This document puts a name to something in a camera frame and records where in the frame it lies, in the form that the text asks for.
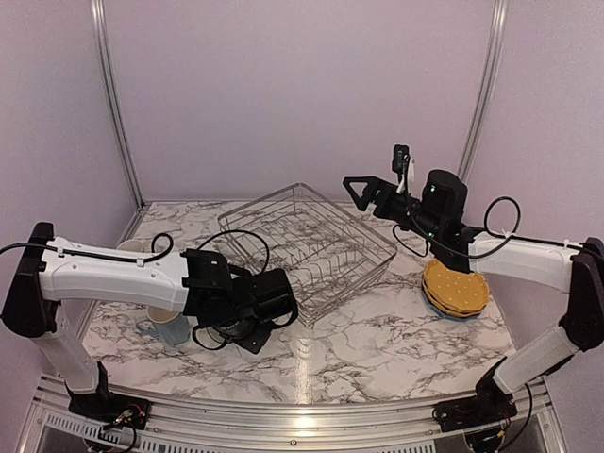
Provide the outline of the light blue mug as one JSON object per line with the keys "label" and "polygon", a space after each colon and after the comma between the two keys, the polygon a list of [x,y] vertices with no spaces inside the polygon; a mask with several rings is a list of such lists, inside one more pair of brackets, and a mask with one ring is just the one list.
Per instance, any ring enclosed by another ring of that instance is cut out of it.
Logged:
{"label": "light blue mug", "polygon": [[188,342],[190,325],[180,312],[148,307],[146,314],[135,320],[136,329],[142,335],[151,336],[170,346]]}

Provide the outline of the yellow plate back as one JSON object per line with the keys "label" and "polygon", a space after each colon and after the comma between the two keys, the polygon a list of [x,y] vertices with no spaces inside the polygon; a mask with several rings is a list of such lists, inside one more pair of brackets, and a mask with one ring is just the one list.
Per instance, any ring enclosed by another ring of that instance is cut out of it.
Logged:
{"label": "yellow plate back", "polygon": [[436,259],[426,266],[423,280],[428,291],[442,302],[474,306],[489,299],[489,286],[482,274],[453,271]]}

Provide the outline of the yellow plate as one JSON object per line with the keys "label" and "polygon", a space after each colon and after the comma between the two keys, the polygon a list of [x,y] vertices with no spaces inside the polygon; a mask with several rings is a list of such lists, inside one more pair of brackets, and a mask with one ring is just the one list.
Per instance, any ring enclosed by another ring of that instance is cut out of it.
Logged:
{"label": "yellow plate", "polygon": [[489,286],[482,274],[453,271],[436,259],[426,266],[423,280],[428,291],[442,302],[474,306],[489,299]]}
{"label": "yellow plate", "polygon": [[445,313],[458,316],[470,316],[482,313],[487,307],[489,299],[481,301],[478,305],[471,306],[469,303],[462,302],[461,304],[453,304],[451,302],[442,302],[440,299],[431,294],[427,289],[423,288],[422,292],[426,299],[429,299],[435,306]]}

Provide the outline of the green mug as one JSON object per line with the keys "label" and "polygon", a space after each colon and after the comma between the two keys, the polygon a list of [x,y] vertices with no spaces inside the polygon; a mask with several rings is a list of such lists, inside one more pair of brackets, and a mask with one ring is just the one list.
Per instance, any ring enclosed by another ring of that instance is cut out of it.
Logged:
{"label": "green mug", "polygon": [[116,249],[132,253],[142,253],[144,251],[144,244],[136,239],[128,239],[121,242]]}

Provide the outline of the yellow plate front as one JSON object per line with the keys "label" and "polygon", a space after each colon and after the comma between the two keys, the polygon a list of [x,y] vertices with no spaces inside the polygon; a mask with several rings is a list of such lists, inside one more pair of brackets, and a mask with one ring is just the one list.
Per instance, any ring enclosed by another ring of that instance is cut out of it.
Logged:
{"label": "yellow plate front", "polygon": [[440,299],[431,294],[427,289],[423,288],[422,292],[426,299],[429,299],[435,306],[445,313],[458,316],[470,316],[482,313],[487,307],[489,299],[481,301],[478,305],[471,306],[469,303],[462,302],[461,304],[453,304],[451,302],[442,302]]}

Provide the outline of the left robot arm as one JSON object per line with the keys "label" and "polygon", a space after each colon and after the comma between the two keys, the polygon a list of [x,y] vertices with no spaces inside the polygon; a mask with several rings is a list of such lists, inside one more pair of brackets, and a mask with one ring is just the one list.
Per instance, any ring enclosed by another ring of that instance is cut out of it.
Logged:
{"label": "left robot arm", "polygon": [[62,375],[73,413],[112,419],[119,411],[146,411],[145,399],[109,389],[105,366],[94,361],[72,331],[61,303],[107,300],[174,311],[211,328],[224,344],[257,354],[270,334],[298,317],[298,304],[284,270],[259,273],[230,264],[201,246],[155,254],[73,243],[56,236],[50,223],[35,225],[22,250],[1,319],[30,339]]}

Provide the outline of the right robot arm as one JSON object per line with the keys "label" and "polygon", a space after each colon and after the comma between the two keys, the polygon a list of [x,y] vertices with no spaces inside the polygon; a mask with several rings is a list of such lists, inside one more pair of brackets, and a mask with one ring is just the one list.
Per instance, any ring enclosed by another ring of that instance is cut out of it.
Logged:
{"label": "right robot arm", "polygon": [[343,185],[361,211],[373,205],[377,218],[391,220],[429,242],[430,253],[446,268],[469,274],[501,275],[532,281],[567,294],[565,314],[557,325],[491,367],[472,396],[435,405],[441,431],[469,429],[514,417],[513,393],[548,375],[578,352],[603,343],[603,242],[523,240],[511,233],[497,237],[461,218],[466,186],[445,170],[432,170],[420,197],[404,182],[376,176],[347,176]]}

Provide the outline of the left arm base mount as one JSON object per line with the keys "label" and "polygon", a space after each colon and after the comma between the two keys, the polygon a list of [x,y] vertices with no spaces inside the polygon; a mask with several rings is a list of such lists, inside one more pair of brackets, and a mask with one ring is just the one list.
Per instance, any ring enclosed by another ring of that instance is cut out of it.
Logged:
{"label": "left arm base mount", "polygon": [[146,426],[150,407],[147,399],[123,394],[71,394],[69,411],[106,425],[122,418],[135,429],[142,430]]}

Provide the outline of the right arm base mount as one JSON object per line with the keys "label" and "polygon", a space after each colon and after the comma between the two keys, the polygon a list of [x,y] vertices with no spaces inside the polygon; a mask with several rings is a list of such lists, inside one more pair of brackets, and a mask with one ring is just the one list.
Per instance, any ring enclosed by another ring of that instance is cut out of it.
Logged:
{"label": "right arm base mount", "polygon": [[474,395],[437,403],[432,418],[439,424],[441,432],[451,432],[511,419],[517,413],[511,396]]}

